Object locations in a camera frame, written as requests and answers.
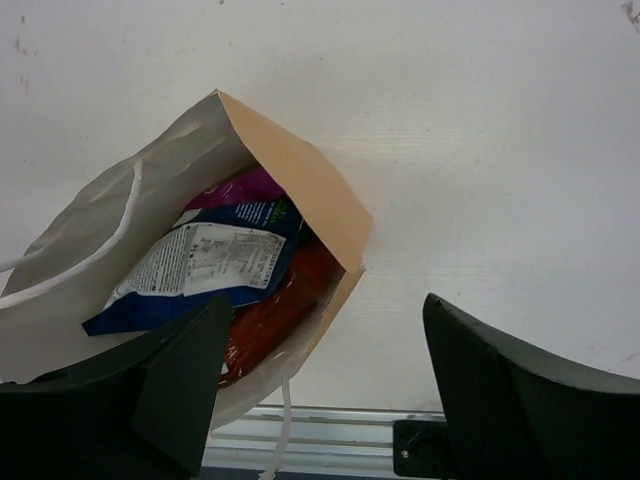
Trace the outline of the red Doritos chip bag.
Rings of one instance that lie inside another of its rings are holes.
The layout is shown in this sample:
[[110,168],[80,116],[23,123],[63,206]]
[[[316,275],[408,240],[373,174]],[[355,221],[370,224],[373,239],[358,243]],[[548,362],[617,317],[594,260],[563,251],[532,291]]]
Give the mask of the red Doritos chip bag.
[[235,311],[218,386],[236,383],[279,346],[325,295],[338,270],[321,241],[303,241],[276,291]]

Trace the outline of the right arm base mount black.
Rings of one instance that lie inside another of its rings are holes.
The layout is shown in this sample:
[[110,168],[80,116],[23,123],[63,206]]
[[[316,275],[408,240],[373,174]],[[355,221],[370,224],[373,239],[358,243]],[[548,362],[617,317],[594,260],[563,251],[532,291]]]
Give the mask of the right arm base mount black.
[[447,424],[434,420],[399,420],[393,424],[393,471],[414,479],[453,479]]

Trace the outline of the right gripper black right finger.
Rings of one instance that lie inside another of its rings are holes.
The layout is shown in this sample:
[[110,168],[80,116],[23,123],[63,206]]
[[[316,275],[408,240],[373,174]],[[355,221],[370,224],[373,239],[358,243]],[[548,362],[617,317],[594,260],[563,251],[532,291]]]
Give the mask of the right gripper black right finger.
[[433,293],[423,324],[460,478],[638,478],[638,380],[548,352]]

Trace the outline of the brown paper bag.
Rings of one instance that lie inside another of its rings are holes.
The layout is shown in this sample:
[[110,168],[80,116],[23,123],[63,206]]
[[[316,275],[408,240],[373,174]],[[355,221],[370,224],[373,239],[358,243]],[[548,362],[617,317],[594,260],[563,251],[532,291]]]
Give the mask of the brown paper bag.
[[341,265],[327,294],[256,369],[217,396],[219,428],[286,388],[353,292],[373,220],[311,143],[221,91],[86,184],[30,245],[1,297],[1,378],[25,383],[127,341],[88,337],[84,320],[197,194],[264,167]]

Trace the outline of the blue snack bag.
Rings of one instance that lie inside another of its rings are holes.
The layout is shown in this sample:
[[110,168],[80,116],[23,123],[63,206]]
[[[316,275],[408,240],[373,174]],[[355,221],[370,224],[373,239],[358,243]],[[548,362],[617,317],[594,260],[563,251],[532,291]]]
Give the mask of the blue snack bag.
[[289,269],[304,220],[286,197],[196,209],[115,287],[89,336],[149,331],[218,294],[233,307],[272,294]]

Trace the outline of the purple snack bag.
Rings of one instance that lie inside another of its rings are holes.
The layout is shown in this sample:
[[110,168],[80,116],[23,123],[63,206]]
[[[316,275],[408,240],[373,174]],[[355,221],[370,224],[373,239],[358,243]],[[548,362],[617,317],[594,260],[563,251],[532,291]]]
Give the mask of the purple snack bag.
[[184,212],[226,205],[271,202],[285,194],[263,167],[256,167],[196,195]]

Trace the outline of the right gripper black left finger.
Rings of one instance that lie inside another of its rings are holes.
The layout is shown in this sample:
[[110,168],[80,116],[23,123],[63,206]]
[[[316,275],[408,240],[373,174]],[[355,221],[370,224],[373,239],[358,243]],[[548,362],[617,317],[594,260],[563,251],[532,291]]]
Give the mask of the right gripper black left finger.
[[231,319],[219,295],[90,359],[2,384],[2,478],[198,477]]

